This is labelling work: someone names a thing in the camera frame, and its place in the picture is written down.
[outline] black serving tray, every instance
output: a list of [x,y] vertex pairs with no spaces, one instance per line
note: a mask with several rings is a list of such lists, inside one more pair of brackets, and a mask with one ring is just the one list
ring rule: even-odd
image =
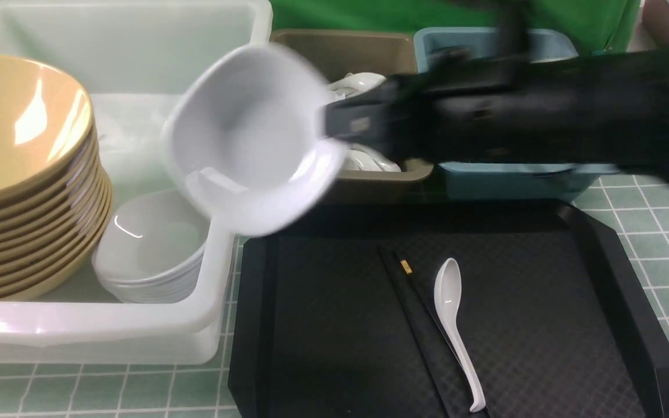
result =
[[[426,289],[456,258],[488,410],[379,248]],[[568,204],[317,207],[244,245],[229,387],[244,418],[669,418],[669,343],[616,233]]]

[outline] stack of bowls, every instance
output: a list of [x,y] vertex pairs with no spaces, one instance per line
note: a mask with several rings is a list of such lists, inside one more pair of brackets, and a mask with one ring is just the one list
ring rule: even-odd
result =
[[122,302],[182,301],[195,289],[209,224],[177,190],[132,199],[92,255],[95,273]]
[[110,219],[90,99],[68,74],[0,56],[0,300],[60,285]]

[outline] stacked tan bowl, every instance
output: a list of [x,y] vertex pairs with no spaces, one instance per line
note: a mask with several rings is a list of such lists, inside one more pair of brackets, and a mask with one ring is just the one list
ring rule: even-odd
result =
[[33,299],[71,277],[111,204],[85,89],[58,69],[0,56],[0,300]]

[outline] green checkered surface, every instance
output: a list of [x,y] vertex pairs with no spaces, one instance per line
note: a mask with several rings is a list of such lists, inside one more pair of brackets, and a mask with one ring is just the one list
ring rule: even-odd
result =
[[[425,186],[424,201],[438,199],[438,190],[431,190]],[[576,205],[618,232],[669,338],[669,188],[652,178],[604,177]],[[210,362],[199,366],[0,365],[0,417],[238,417],[226,379],[241,249],[242,240],[236,246],[220,350]]]

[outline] white plastic bin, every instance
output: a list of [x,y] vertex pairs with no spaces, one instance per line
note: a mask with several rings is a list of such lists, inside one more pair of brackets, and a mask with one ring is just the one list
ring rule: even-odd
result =
[[[0,54],[52,64],[90,92],[115,207],[173,187],[157,154],[207,67],[268,41],[266,0],[0,1]],[[199,281],[177,304],[120,304],[89,265],[43,299],[0,302],[0,362],[203,363],[215,355],[234,236],[211,223]]]

